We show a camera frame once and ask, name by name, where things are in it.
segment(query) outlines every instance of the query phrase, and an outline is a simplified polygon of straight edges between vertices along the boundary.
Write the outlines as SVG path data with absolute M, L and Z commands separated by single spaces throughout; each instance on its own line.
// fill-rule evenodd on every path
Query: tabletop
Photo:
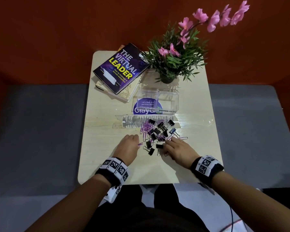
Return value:
M 84 183 L 112 155 L 117 144 L 127 134 L 140 134 L 139 127 L 123 126 L 123 116 L 133 115 L 133 103 L 125 103 L 112 95 L 101 92 L 95 84 L 97 77 L 93 70 L 110 58 L 116 51 L 97 51 L 93 54 L 90 74 L 82 149 L 78 167 L 78 182 Z M 155 83 L 156 72 L 147 72 L 140 87 L 175 88 L 179 92 L 179 110 L 174 115 L 177 133 L 200 156 L 212 155 L 222 163 L 211 95 L 205 68 L 190 81 L 178 77 L 171 84 Z M 134 162 L 129 166 L 130 177 L 125 184 L 189 183 L 198 180 L 193 174 L 176 164 L 169 156 L 152 156 L 140 148 Z

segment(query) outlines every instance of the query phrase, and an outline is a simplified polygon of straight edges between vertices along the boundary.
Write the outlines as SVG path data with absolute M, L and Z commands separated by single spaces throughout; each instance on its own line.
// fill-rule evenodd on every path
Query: black cable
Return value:
M 232 227 L 231 227 L 231 232 L 233 232 L 233 213 L 232 213 L 232 208 L 231 208 L 231 206 L 229 206 L 230 207 L 230 210 L 231 210 L 231 217 L 232 217 Z

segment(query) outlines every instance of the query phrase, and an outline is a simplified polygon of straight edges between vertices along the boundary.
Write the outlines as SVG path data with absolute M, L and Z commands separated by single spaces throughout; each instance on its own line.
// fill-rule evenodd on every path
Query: person's right arm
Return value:
M 164 150 L 176 163 L 187 169 L 200 157 L 189 144 L 176 138 L 166 141 Z M 261 191 L 223 171 L 213 177 L 212 188 L 253 231 L 290 232 L 290 209 Z

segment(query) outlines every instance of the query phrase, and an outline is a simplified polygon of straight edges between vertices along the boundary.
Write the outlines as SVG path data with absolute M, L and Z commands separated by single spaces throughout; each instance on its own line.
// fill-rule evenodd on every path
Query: person's left hand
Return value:
M 118 157 L 124 161 L 124 163 L 129 166 L 137 156 L 139 136 L 136 135 L 126 135 L 118 144 L 113 157 Z

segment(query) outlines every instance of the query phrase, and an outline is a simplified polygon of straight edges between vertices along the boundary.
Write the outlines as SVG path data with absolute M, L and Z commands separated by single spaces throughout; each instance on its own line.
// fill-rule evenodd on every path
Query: potted plant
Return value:
M 232 18 L 229 18 L 231 8 L 226 5 L 220 13 L 218 10 L 212 15 L 211 18 L 203 13 L 202 9 L 198 9 L 193 13 L 195 22 L 190 21 L 185 17 L 183 22 L 178 23 L 178 30 L 175 26 L 168 25 L 166 33 L 160 40 L 151 41 L 151 47 L 148 47 L 148 52 L 142 52 L 143 59 L 151 64 L 159 74 L 160 77 L 156 78 L 157 82 L 169 84 L 179 75 L 183 76 L 183 80 L 191 81 L 190 76 L 197 74 L 192 73 L 193 66 L 204 66 L 203 62 L 205 50 L 205 42 L 201 42 L 197 38 L 199 31 L 198 25 L 207 25 L 207 30 L 212 32 L 216 29 L 219 23 L 221 27 L 228 24 L 236 25 L 244 17 L 244 13 L 248 11 L 249 5 L 247 1 L 243 1 L 240 8 Z

